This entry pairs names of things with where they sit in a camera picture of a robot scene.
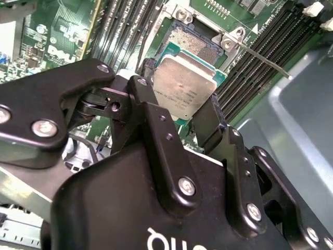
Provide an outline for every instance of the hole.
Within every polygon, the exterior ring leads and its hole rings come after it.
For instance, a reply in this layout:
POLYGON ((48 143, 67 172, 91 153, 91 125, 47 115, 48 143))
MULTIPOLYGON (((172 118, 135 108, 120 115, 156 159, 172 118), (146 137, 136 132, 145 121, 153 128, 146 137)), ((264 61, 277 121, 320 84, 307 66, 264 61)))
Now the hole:
POLYGON ((236 31, 236 34, 237 34, 238 36, 243 35, 243 30, 241 30, 241 29, 237 30, 237 31, 236 31))
POLYGON ((261 195, 264 195, 272 188, 272 183, 265 172, 258 166, 255 166, 257 171, 258 181, 259 181, 259 188, 261 195))
POLYGON ((62 113, 63 113, 63 116, 65 116, 65 117, 66 117, 66 115, 67 115, 67 113, 68 113, 68 109, 67 109, 67 108, 65 108, 65 109, 62 111, 62 113))
POLYGON ((166 139, 167 139, 168 141, 171 141, 171 140, 173 139, 173 136, 172 136, 172 134, 167 134, 167 137, 166 137, 166 139))
POLYGON ((120 109, 120 103, 118 103, 118 102, 111 103, 112 112, 117 112, 119 109, 120 109))

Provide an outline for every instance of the black mechanical arm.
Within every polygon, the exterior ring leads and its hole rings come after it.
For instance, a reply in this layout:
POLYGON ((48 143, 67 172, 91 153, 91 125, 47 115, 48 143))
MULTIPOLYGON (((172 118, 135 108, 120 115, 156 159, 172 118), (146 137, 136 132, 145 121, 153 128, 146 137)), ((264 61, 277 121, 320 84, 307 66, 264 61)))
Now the black mechanical arm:
POLYGON ((214 95, 193 125, 206 156, 184 149, 148 79, 95 59, 2 84, 0 192, 50 222, 52 249, 333 249, 214 95), (68 131, 96 115, 112 121, 111 156, 73 175, 60 159, 68 131))

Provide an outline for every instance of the screw head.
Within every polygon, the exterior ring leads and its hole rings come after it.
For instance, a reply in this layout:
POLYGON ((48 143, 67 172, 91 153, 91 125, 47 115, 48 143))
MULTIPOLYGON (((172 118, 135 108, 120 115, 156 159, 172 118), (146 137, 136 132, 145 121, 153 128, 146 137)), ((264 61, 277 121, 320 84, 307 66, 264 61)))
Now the screw head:
POLYGON ((263 149, 259 149, 259 153, 263 156, 263 157, 266 157, 267 156, 267 154, 266 154, 266 152, 263 150, 263 149))
POLYGON ((194 184, 188 178, 180 178, 178 181, 178 186, 183 194, 187 196, 193 196, 196 192, 194 184))
POLYGON ((333 242, 332 242, 332 240, 325 237, 324 241, 325 241, 326 245, 328 246, 328 248, 331 249, 331 250, 333 250, 333 242))
POLYGON ((0 124, 10 120, 10 112, 7 109, 0 107, 0 124))
POLYGON ((182 10, 182 9, 179 9, 177 12, 176 12, 176 18, 180 21, 184 21, 187 17, 187 13, 186 11, 182 10))
POLYGON ((32 132, 39 137, 53 137, 58 132, 57 126, 50 121, 40 120, 36 121, 32 127, 32 132))
POLYGON ((239 133, 236 129, 233 129, 233 133, 234 133, 236 136, 240 136, 240 133, 239 133))
POLYGON ((104 64, 98 65, 97 69, 99 69, 100 71, 103 71, 104 73, 109 73, 110 72, 108 66, 106 66, 104 64))
POLYGON ((228 49, 228 48, 230 48, 230 46, 231 46, 231 42, 226 41, 223 45, 224 45, 224 47, 225 47, 226 49, 228 49))
POLYGON ((307 229, 308 235, 310 237, 311 240, 313 240, 314 242, 319 242, 319 237, 316 233, 316 231, 314 231, 312 228, 308 227, 307 229))
POLYGON ((261 213, 255 204, 249 203, 247 209, 251 218, 255 221, 261 221, 261 213))
POLYGON ((137 81, 138 81, 139 83, 141 83, 142 85, 147 86, 147 82, 146 82, 145 79, 143 79, 143 78, 139 78, 139 79, 137 79, 137 81))

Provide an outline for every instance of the motherboard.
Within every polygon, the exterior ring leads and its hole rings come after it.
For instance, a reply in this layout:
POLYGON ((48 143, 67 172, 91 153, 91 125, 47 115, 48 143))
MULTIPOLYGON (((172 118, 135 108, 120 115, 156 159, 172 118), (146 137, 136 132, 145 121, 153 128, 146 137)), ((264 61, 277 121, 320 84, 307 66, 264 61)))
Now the motherboard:
MULTIPOLYGON (((0 83, 89 57, 140 73, 150 58, 156 63, 145 76, 155 80, 160 100, 170 100, 163 105, 183 143, 196 149, 191 116, 207 96, 215 92, 227 122, 237 123, 333 30, 332 8, 329 0, 39 0, 24 19, 19 56, 0 50, 0 83), (184 65, 188 78, 177 78, 184 65), (187 99, 167 96, 172 86, 164 76, 173 76, 187 99)), ((109 131, 110 120, 96 117, 75 133, 95 143, 107 138, 111 147, 109 131)))
POLYGON ((24 19, 18 58, 0 55, 0 83, 87 57, 105 2, 39 1, 36 11, 24 19))

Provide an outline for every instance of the electronic component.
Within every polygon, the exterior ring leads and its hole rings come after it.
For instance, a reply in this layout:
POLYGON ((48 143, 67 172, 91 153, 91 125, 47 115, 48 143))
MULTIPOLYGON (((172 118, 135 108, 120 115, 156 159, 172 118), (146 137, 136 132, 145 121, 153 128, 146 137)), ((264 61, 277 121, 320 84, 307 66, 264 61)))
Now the electronic component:
POLYGON ((253 2, 253 0, 242 0, 239 3, 241 6, 248 8, 252 4, 252 2, 253 2))
POLYGON ((333 31, 333 18, 329 19, 327 22, 321 24, 321 28, 327 31, 333 31))
POLYGON ((153 89, 160 106, 189 120, 224 78, 219 70, 170 42, 157 62, 153 89))
POLYGON ((135 64, 151 23, 157 17, 163 0, 111 1, 106 11, 103 27, 98 35, 93 57, 114 69, 135 64))
POLYGON ((264 0, 255 0, 249 8, 249 11, 255 16, 258 16, 265 7, 266 3, 264 2, 264 0))
POLYGON ((305 8, 302 13, 309 17, 316 17, 322 11, 323 8, 324 5, 322 5, 321 2, 316 1, 309 7, 305 8))
POLYGON ((36 68, 39 62, 36 59, 29 58, 28 59, 28 68, 36 68))
POLYGON ((159 51, 172 42, 183 50, 198 56, 209 64, 214 65, 224 55, 223 49, 213 43, 209 38, 195 31, 195 25, 186 26, 180 21, 173 21, 168 32, 164 35, 159 51))

